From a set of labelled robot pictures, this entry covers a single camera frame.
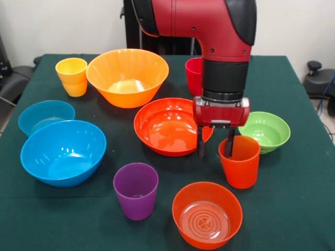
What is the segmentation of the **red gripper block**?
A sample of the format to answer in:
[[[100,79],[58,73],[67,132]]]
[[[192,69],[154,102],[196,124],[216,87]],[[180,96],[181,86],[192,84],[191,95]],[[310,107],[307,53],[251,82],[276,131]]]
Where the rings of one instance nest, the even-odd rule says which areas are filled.
[[[232,127],[225,145],[225,157],[232,156],[235,127],[244,126],[250,113],[250,100],[246,97],[239,102],[211,102],[195,96],[193,117],[197,126]],[[197,154],[204,157],[203,127],[197,127]]]

